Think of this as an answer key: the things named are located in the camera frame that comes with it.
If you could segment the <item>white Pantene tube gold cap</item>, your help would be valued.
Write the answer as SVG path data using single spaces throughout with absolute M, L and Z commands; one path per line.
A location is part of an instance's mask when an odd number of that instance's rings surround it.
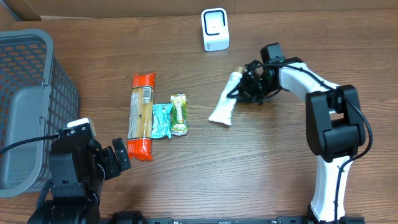
M 243 67 L 235 67 L 222 91 L 219 101 L 209 116 L 208 120 L 216 123 L 223 123 L 227 126 L 232 125 L 232 115 L 237 99 L 228 98 L 227 94 L 230 93 L 240 82 L 244 73 Z

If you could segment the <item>spaghetti pack with red ends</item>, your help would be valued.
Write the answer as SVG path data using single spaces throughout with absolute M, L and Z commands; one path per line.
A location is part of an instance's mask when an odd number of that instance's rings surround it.
M 129 109 L 127 153 L 129 158 L 151 161 L 152 117 L 156 73 L 135 74 Z

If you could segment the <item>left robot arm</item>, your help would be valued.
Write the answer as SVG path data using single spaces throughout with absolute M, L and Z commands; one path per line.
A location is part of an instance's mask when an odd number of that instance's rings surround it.
M 49 165 L 52 178 L 29 223 L 104 223 L 99 210 L 103 184 L 131 167 L 122 139 L 103 148 L 86 137 L 54 141 Z

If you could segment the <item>green yellow snack bar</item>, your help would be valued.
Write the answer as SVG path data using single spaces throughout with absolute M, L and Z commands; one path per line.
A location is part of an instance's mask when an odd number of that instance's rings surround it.
M 175 136 L 184 136 L 188 133 L 187 126 L 187 97 L 185 94 L 170 96 L 172 103 L 171 133 Z

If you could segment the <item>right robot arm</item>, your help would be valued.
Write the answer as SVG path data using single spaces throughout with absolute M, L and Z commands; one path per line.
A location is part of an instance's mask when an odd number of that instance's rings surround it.
M 317 160 L 308 223 L 364 223 L 363 217 L 348 217 L 344 209 L 349 169 L 361 156 L 359 147 L 371 140 L 355 87 L 325 80 L 300 58 L 285 57 L 274 43 L 261 49 L 261 60 L 245 65 L 227 97 L 261 105 L 281 90 L 305 103 L 307 143 Z

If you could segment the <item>teal snack packet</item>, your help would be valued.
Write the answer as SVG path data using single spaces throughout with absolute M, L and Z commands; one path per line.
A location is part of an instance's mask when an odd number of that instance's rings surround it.
M 153 124 L 152 139 L 171 138 L 171 110 L 172 104 L 156 104 L 152 107 Z

